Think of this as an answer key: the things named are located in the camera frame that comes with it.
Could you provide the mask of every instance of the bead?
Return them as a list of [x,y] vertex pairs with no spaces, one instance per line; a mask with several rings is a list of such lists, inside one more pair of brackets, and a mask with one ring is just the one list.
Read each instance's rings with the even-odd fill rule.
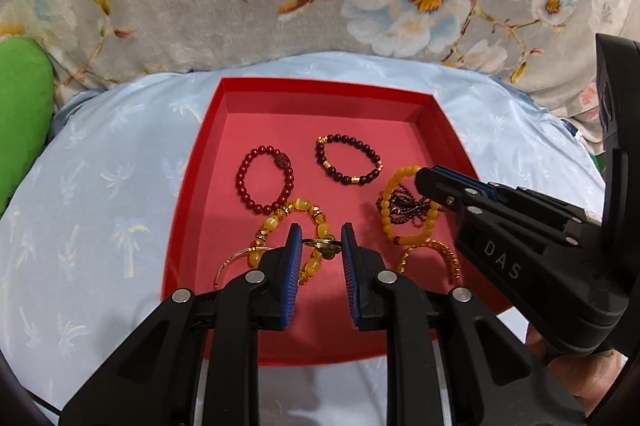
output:
[[256,268],[260,264],[260,259],[262,257],[261,251],[252,251],[249,253],[249,265],[251,267]]
[[313,276],[318,269],[320,269],[320,264],[322,260],[319,258],[310,258],[305,264],[305,272],[308,276]]
[[273,231],[275,228],[278,227],[278,219],[274,218],[273,216],[270,216],[269,218],[267,218],[264,221],[264,224],[262,225],[263,229],[266,229],[267,231]]
[[293,207],[299,211],[308,211],[311,209],[311,202],[306,199],[296,199],[293,201]]
[[318,234],[318,238],[326,239],[326,236],[329,234],[329,224],[326,222],[320,224],[316,229],[316,233]]

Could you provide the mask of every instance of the cushion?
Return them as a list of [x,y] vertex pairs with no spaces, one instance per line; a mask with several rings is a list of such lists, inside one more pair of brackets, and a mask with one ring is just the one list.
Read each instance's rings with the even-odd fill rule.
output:
[[53,89],[51,64],[36,42],[0,42],[0,215],[42,150]]

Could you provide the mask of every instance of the human hand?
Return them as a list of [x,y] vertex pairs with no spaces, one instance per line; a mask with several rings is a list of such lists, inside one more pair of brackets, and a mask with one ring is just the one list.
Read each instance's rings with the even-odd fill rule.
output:
[[[544,359],[547,353],[542,335],[531,325],[527,329],[527,348]],[[549,372],[582,404],[585,415],[591,414],[622,371],[622,356],[612,350],[583,358],[560,356],[548,365]]]

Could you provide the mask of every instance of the bedsheet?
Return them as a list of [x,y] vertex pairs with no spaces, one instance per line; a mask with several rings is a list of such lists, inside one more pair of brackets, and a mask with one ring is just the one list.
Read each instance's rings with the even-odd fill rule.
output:
[[[191,147],[223,76],[367,83],[433,93],[483,181],[595,213],[604,183],[563,123],[499,80],[440,65],[317,53],[217,72],[155,74],[60,114],[58,134],[0,220],[0,348],[61,408],[161,298]],[[509,318],[524,334],[526,323]],[[262,368],[263,424],[383,425],[384,359]]]

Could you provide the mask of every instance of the red tray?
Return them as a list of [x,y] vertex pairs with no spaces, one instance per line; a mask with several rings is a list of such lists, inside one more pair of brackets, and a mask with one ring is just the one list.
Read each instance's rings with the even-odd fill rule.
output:
[[[319,135],[356,136],[374,148],[385,168],[367,186],[343,186],[329,179],[315,161]],[[395,268],[402,247],[390,244],[380,229],[375,202],[399,167],[440,164],[477,178],[460,141],[432,96],[377,86],[312,80],[224,78],[196,139],[174,217],[164,273],[164,296],[177,288],[197,293],[213,289],[220,265],[249,246],[264,216],[239,201],[234,179],[244,156],[258,146],[274,146],[289,155],[295,174],[290,200],[304,197],[322,208],[332,233],[352,222],[358,243],[382,253]],[[338,171],[351,175],[371,170],[362,152],[328,145],[326,155]],[[267,156],[254,160],[245,178],[254,200],[266,204],[282,189],[282,172]],[[289,224],[302,225],[313,237],[308,215],[294,212],[270,235],[268,246],[284,243]],[[433,237],[452,245],[455,223],[441,216]],[[417,234],[411,224],[398,234]],[[304,248],[303,262],[310,249]],[[511,305],[471,264],[460,258],[465,286],[495,312]],[[224,281],[248,269],[240,259],[225,271]],[[422,287],[451,289],[447,269],[437,253],[416,250],[407,275]],[[296,312],[285,332],[261,332],[261,364],[319,364],[354,361],[385,354],[382,332],[359,333],[349,316],[342,261],[322,262],[318,274],[300,287]]]

